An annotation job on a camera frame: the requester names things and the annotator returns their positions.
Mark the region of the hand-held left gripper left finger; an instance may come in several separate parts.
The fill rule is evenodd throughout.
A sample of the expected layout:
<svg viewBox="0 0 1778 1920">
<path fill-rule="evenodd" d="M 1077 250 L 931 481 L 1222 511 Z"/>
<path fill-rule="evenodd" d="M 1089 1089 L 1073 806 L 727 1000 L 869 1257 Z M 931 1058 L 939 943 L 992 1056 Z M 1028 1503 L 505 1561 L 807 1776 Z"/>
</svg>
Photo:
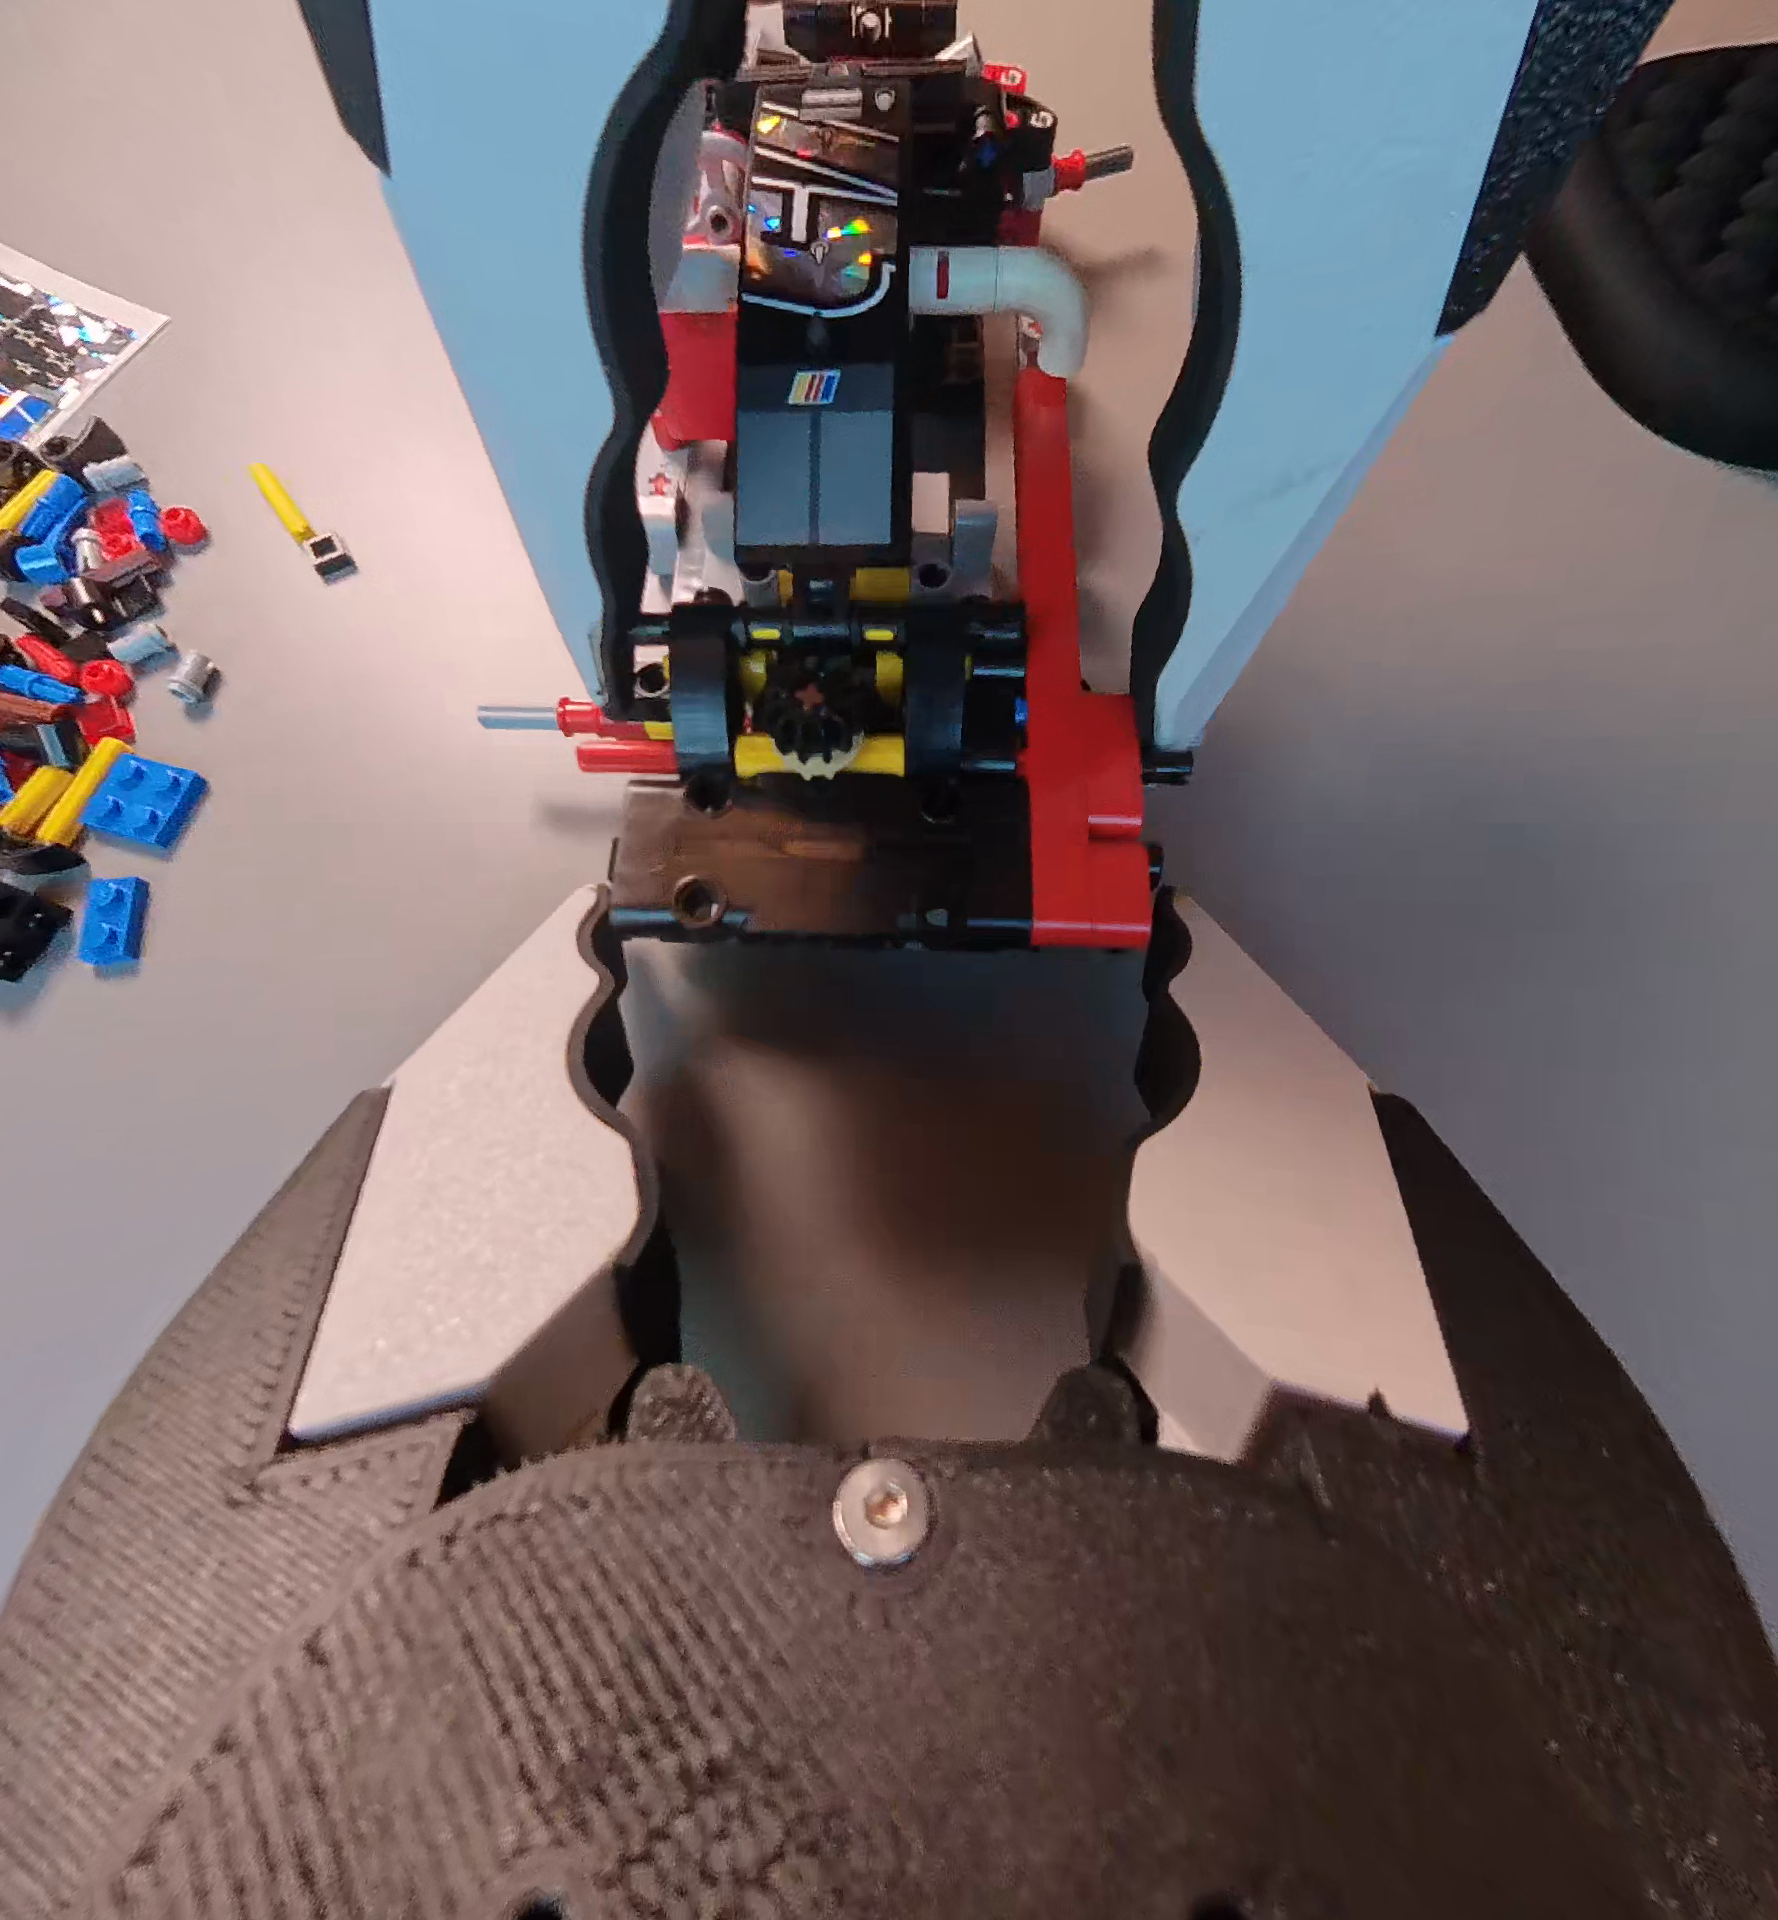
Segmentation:
<svg viewBox="0 0 1778 1920">
<path fill-rule="evenodd" d="M 443 1413 L 567 1449 L 680 1356 L 680 1277 L 611 894 L 566 900 L 392 1075 L 286 1433 Z"/>
</svg>

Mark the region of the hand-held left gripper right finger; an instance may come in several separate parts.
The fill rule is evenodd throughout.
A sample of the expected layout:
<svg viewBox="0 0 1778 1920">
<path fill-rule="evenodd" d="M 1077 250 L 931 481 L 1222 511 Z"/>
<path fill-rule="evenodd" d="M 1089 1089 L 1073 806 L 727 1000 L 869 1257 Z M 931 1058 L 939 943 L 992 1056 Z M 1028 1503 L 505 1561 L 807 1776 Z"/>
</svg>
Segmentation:
<svg viewBox="0 0 1778 1920">
<path fill-rule="evenodd" d="M 1094 1346 L 1169 1452 L 1284 1406 L 1461 1445 L 1470 1420 L 1364 1069 L 1177 888 L 1138 977 L 1121 1252 Z"/>
</svg>

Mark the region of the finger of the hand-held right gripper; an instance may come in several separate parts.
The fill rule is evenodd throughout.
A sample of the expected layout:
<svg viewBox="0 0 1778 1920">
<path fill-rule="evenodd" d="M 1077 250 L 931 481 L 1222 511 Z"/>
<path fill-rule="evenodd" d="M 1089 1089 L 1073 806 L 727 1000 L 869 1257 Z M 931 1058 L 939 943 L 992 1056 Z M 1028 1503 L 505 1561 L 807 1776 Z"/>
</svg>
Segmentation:
<svg viewBox="0 0 1778 1920">
<path fill-rule="evenodd" d="M 1154 4 L 1186 355 L 1147 444 L 1145 747 L 1189 755 L 1433 370 L 1534 4 Z"/>
<path fill-rule="evenodd" d="M 587 697 L 632 699 L 662 139 L 708 4 L 376 2 L 384 193 Z"/>
</svg>

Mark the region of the lego car chassis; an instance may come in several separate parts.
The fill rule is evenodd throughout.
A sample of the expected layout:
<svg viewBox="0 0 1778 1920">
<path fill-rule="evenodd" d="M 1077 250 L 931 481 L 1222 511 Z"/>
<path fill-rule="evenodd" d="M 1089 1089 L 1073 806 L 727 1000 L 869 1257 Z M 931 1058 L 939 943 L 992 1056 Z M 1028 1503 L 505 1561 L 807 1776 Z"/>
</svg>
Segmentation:
<svg viewBox="0 0 1778 1920">
<path fill-rule="evenodd" d="M 663 381 L 593 697 L 483 705 L 625 782 L 620 938 L 1138 950 L 1144 794 L 1186 753 L 1080 638 L 1092 345 L 1060 146 L 958 4 L 680 4 L 649 206 Z"/>
</svg>

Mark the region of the yellow lego axle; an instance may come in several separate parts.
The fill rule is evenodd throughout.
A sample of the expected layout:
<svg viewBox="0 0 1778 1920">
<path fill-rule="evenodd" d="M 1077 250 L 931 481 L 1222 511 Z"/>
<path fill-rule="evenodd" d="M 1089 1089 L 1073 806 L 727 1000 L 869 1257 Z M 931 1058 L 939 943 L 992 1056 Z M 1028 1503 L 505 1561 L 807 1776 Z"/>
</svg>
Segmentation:
<svg viewBox="0 0 1778 1920">
<path fill-rule="evenodd" d="M 300 503 L 292 498 L 273 467 L 266 467 L 265 463 L 251 463 L 248 473 L 255 490 L 266 503 L 271 512 L 281 522 L 285 536 L 301 551 L 317 578 L 328 585 L 345 581 L 356 572 L 356 562 L 351 555 L 349 546 L 334 533 L 315 526 L 315 522 L 304 512 Z"/>
</svg>

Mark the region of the pile of mixed lego pieces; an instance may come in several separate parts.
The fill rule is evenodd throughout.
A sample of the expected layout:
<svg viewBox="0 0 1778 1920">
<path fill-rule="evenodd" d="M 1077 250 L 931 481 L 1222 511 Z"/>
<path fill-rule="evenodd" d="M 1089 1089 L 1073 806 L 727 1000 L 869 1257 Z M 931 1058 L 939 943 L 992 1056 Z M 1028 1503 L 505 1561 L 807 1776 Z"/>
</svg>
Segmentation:
<svg viewBox="0 0 1778 1920">
<path fill-rule="evenodd" d="M 163 628 L 181 562 L 210 526 L 160 495 L 105 420 L 37 444 L 0 436 L 0 983 L 64 940 L 131 972 L 151 885 L 102 874 L 96 846 L 174 853 L 207 797 L 147 756 L 136 704 L 156 684 L 205 713 L 221 672 Z"/>
</svg>

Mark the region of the holographic sticker sheet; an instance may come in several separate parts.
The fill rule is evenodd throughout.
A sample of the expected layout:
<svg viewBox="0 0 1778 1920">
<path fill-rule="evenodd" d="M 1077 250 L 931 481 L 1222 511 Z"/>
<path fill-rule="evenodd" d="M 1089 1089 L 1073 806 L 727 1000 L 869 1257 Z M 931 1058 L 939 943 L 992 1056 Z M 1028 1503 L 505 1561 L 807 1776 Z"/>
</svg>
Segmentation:
<svg viewBox="0 0 1778 1920">
<path fill-rule="evenodd" d="M 168 324 L 0 241 L 0 438 L 37 444 L 72 425 Z"/>
</svg>

